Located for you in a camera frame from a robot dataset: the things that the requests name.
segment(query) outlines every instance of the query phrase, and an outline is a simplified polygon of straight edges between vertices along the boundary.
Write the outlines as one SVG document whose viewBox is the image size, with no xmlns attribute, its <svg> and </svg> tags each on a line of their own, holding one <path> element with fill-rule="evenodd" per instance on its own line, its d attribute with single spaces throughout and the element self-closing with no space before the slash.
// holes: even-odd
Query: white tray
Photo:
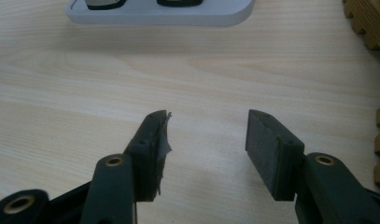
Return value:
<svg viewBox="0 0 380 224">
<path fill-rule="evenodd" d="M 232 26 L 250 16 L 254 1 L 204 0 L 197 7 L 162 7 L 156 0 L 127 0 L 123 7 L 88 10 L 85 0 L 70 0 L 65 13 L 75 23 Z"/>
</svg>

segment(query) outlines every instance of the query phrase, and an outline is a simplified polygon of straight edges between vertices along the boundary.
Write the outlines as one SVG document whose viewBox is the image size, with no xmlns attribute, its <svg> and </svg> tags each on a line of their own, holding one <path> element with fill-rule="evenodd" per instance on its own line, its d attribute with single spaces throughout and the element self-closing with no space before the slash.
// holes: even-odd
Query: wooden table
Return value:
<svg viewBox="0 0 380 224">
<path fill-rule="evenodd" d="M 89 181 L 160 109 L 173 112 L 173 152 L 162 195 L 138 205 L 140 224 L 298 223 L 245 152 L 249 109 L 376 189 L 380 52 L 340 1 L 257 0 L 227 28 L 79 25 L 66 3 L 0 0 L 0 200 Z"/>
</svg>

